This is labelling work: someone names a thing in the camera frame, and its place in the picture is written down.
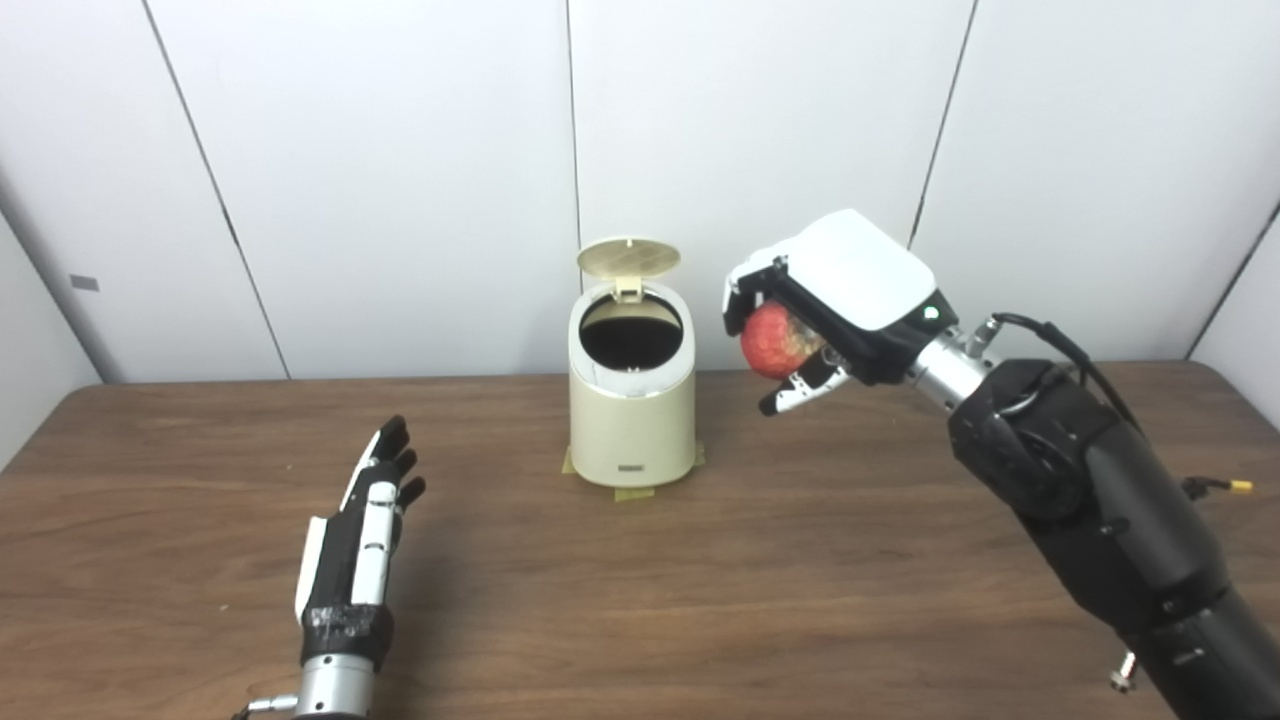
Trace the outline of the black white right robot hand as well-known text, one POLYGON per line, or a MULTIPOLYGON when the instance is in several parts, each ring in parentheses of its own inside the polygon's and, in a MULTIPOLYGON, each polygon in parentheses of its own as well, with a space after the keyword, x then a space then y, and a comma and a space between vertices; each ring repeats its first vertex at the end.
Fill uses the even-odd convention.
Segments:
POLYGON ((902 384, 925 347, 959 323, 932 269, 852 209, 822 217, 736 265, 724 279, 726 333, 744 334, 765 301, 780 304, 824 346, 762 398, 764 416, 849 380, 902 384))

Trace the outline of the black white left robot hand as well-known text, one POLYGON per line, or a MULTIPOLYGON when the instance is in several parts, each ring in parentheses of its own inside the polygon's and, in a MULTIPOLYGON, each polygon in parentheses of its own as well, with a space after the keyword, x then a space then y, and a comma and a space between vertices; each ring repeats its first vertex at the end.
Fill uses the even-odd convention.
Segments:
POLYGON ((383 670, 396 630, 385 602, 390 559, 404 512, 425 491, 411 474, 416 461, 406 419, 392 416, 362 451, 338 510, 311 518, 294 593, 302 664, 351 656, 383 670))

